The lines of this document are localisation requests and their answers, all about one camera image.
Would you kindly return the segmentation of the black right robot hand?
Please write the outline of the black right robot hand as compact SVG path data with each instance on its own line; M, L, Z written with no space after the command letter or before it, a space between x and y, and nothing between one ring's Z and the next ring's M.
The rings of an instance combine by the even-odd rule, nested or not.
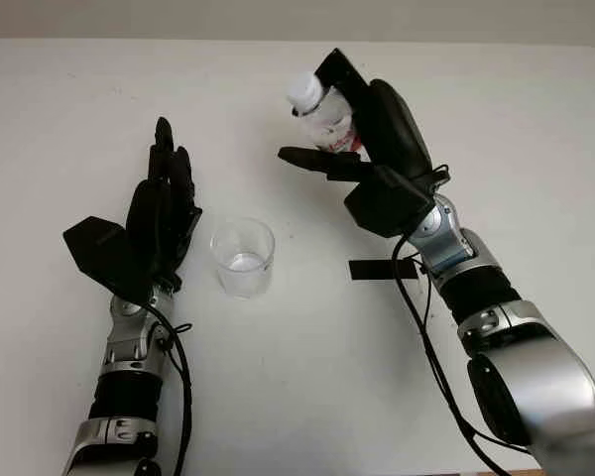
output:
M365 80L340 50L290 86L292 115L314 144L283 146L278 157L330 180L359 181L385 166L407 179L428 174L431 159L403 97L382 79Z

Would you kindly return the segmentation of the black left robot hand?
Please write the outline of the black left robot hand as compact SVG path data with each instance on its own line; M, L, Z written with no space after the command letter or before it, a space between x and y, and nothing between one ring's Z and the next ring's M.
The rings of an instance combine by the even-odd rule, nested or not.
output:
M159 117L150 147L148 174L135 188L126 230L140 266L169 293L181 288L178 275L202 215L187 149L176 146L170 122Z

